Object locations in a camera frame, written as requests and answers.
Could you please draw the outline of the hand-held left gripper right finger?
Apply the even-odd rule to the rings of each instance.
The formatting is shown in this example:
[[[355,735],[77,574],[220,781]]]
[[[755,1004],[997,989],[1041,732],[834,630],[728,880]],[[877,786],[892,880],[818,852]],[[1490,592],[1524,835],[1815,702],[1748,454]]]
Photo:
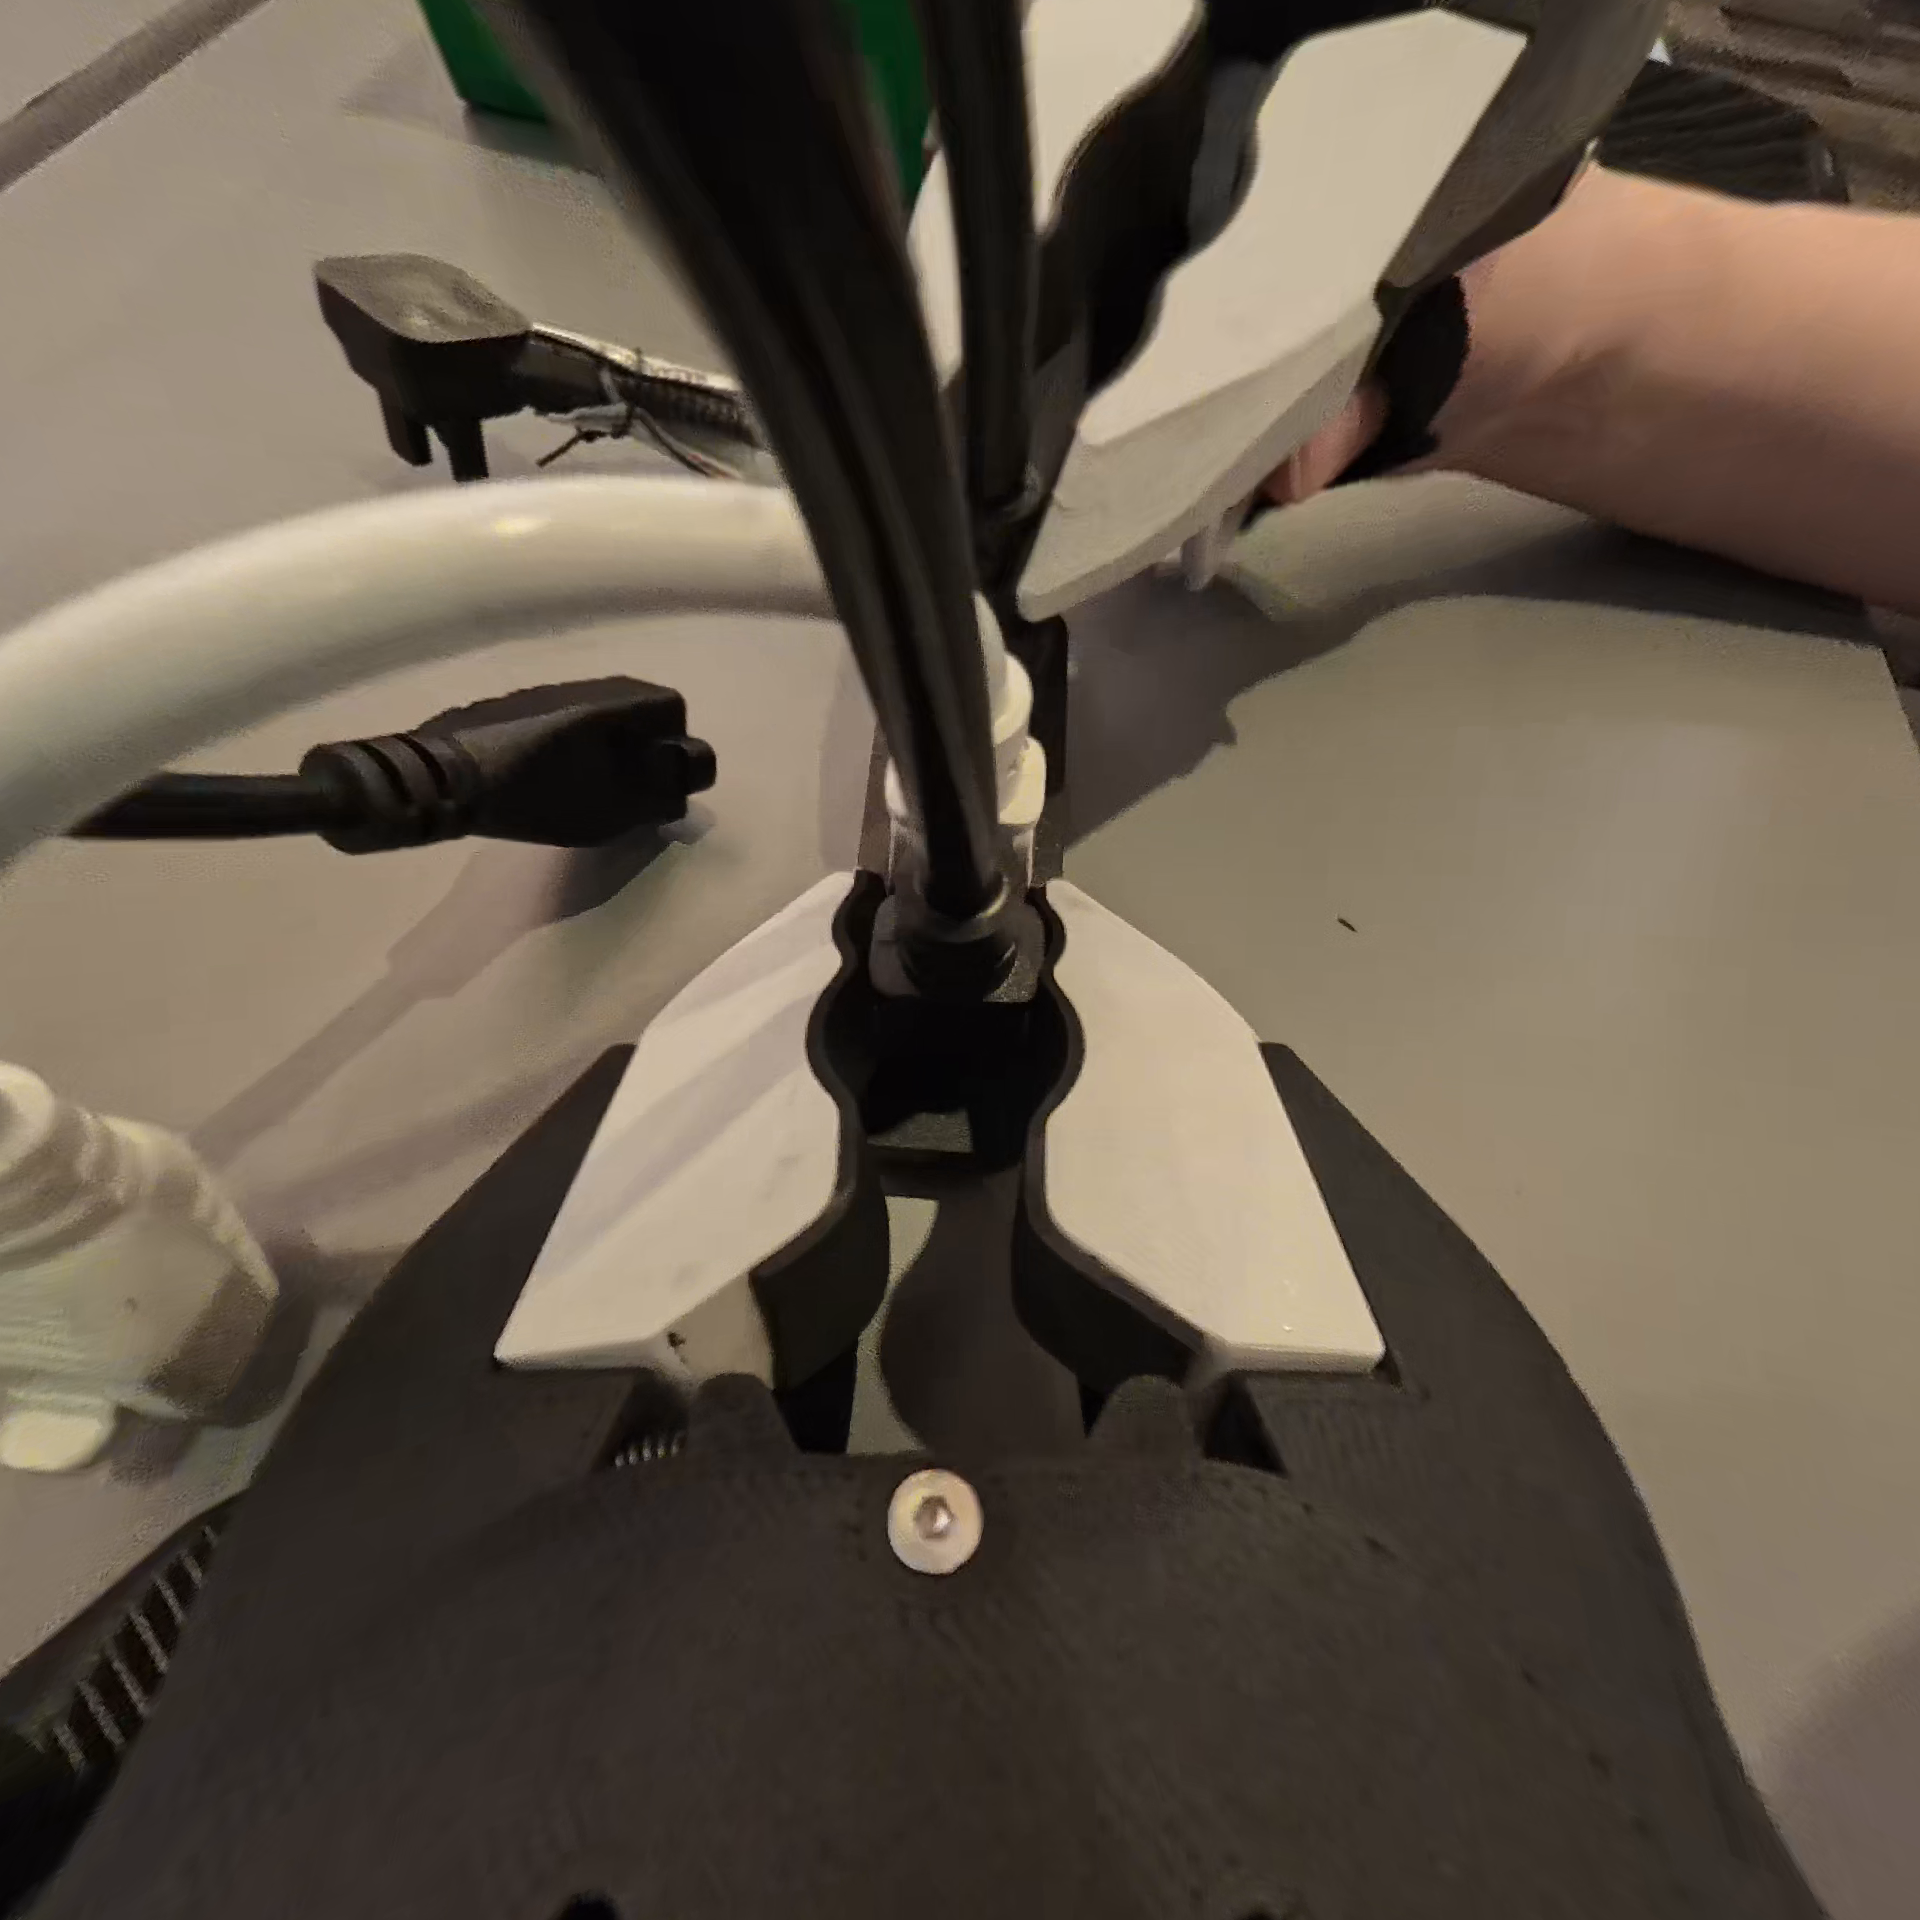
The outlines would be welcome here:
[[[1255,1028],[1076,884],[1045,910],[1066,1068],[1024,1147],[1026,1331],[1083,1386],[1371,1374],[1385,1340]]]

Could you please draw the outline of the white warning tag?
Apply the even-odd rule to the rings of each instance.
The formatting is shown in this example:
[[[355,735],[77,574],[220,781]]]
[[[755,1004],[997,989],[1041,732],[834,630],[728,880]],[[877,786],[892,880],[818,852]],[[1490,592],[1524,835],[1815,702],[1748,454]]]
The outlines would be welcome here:
[[[687,368],[562,327],[535,327],[517,372],[529,407],[573,443],[636,442],[707,478],[739,478],[764,452],[760,421],[731,375]]]

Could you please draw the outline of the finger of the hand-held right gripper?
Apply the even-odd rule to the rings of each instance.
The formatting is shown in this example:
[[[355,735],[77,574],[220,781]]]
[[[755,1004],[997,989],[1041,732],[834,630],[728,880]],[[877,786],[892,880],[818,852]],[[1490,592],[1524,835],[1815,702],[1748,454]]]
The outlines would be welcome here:
[[[1020,582],[1055,616],[1226,523],[1361,382],[1377,288],[1524,53],[1485,21],[1371,21],[1280,62],[1253,175],[1079,419]]]
[[[1024,5],[1024,85],[1033,211],[1042,243],[1059,230],[1067,183],[1089,168],[1095,132],[1188,42],[1199,5]],[[962,296],[944,141],[928,134],[928,168],[908,221],[933,368],[944,386],[962,370]]]

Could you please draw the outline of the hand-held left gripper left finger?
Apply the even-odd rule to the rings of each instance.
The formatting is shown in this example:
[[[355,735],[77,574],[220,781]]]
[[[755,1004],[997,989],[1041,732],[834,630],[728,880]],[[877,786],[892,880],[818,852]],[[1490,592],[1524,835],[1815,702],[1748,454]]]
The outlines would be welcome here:
[[[832,1051],[880,902],[832,874],[641,1032],[503,1331],[514,1371],[799,1390],[853,1352],[892,1271],[880,1175]]]

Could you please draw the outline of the person's right hand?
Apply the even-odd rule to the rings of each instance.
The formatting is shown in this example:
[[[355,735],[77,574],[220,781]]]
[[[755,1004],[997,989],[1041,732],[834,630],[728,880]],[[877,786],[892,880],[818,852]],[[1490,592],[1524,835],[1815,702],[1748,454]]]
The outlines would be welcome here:
[[[1241,520],[1363,478],[1443,466],[1538,415],[1552,383],[1621,327],[1659,218],[1687,204],[1668,183],[1581,163],[1537,227],[1418,296],[1375,370],[1266,476]]]

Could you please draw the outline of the green plastic bin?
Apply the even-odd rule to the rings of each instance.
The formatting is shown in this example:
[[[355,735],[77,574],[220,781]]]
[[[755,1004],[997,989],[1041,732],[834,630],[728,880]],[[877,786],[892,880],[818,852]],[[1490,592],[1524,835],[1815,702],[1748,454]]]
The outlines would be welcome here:
[[[557,118],[517,55],[497,37],[480,5],[417,5],[448,80],[472,117],[491,128],[498,147],[577,164],[587,179],[612,180],[626,194],[619,168],[592,136]],[[913,211],[928,168],[931,95],[922,55],[922,26],[908,2],[829,5],[837,32],[859,55],[877,132],[896,166],[903,206]]]

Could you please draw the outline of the black power strip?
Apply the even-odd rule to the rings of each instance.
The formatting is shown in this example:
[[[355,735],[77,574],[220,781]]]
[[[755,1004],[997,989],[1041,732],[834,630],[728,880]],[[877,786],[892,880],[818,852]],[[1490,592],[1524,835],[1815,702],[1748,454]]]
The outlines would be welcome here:
[[[859,1098],[882,1155],[1000,1171],[1020,1163],[1073,1051],[1051,976],[1066,934],[1050,902],[1066,861],[1067,630],[987,596],[976,599],[976,623],[1005,878],[1002,944],[983,951],[928,928],[920,831],[877,742],[866,820],[875,852],[861,859],[874,901],[859,933]]]

